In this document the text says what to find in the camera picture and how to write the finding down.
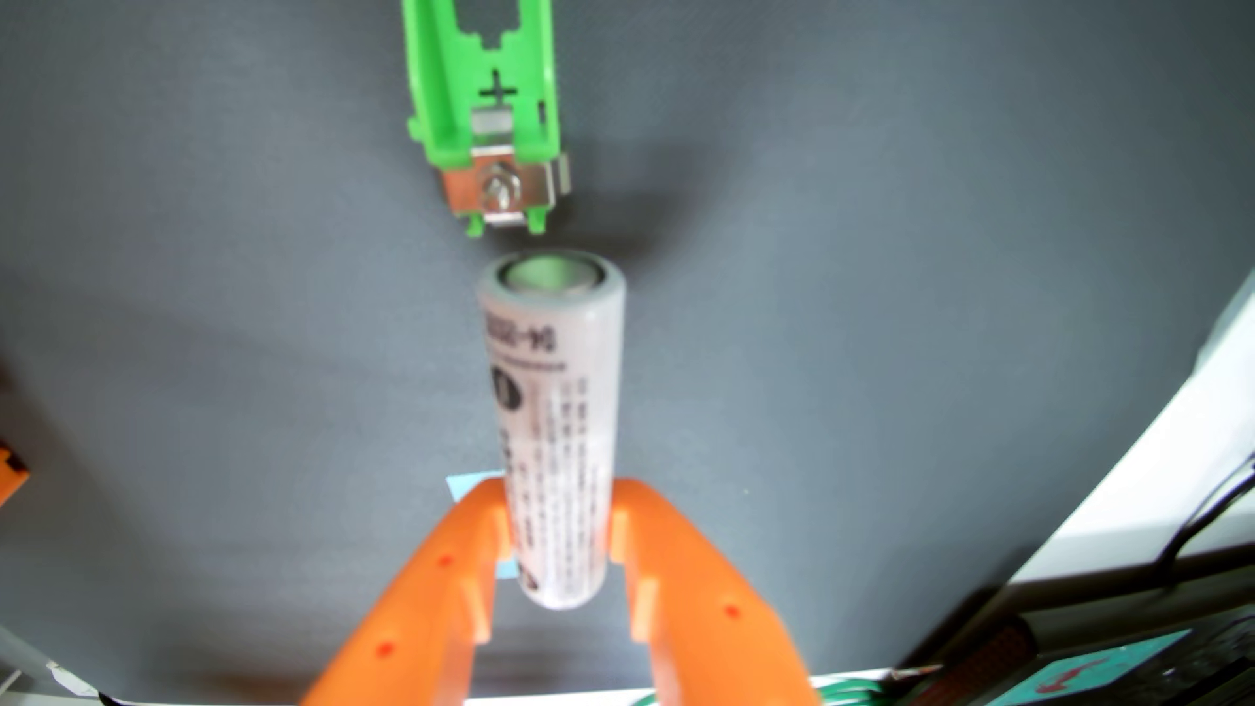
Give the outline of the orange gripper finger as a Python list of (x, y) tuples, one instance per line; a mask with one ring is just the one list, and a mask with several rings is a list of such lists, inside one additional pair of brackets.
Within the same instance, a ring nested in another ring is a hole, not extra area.
[(479, 482), (423, 540), (300, 705), (462, 705), (510, 557), (501, 479)]
[(611, 507), (609, 556), (658, 703), (821, 702), (783, 619), (694, 522), (634, 479), (615, 482)]

